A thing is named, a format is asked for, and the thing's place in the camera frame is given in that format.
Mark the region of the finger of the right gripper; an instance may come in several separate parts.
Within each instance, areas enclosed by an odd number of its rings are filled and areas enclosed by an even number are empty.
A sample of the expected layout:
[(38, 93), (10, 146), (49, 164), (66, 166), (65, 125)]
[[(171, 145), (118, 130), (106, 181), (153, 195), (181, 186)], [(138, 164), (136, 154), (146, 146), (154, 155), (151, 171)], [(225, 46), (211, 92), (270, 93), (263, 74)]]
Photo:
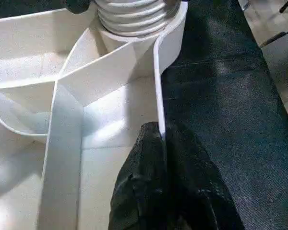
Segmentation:
[(166, 16), (175, 15), (180, 7), (180, 0), (166, 1)]
[(72, 13), (83, 13), (88, 10), (91, 0), (64, 0), (64, 7)]

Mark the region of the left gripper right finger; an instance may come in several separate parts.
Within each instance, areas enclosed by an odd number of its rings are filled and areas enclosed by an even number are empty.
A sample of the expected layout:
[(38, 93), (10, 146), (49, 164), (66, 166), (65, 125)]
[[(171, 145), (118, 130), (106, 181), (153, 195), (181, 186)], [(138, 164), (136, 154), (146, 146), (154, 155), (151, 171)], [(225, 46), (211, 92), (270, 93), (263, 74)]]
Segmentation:
[(175, 209), (192, 230), (242, 230), (244, 225), (218, 167), (182, 124), (166, 131), (167, 166)]

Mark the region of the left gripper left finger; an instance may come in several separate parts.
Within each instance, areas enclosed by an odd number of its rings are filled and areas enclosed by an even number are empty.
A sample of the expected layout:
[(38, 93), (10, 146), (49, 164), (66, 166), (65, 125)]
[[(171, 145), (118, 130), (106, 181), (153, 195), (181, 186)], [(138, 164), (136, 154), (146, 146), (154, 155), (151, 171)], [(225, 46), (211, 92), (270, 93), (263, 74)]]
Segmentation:
[(110, 202), (108, 229), (165, 230), (168, 179), (158, 122), (141, 126), (122, 165)]

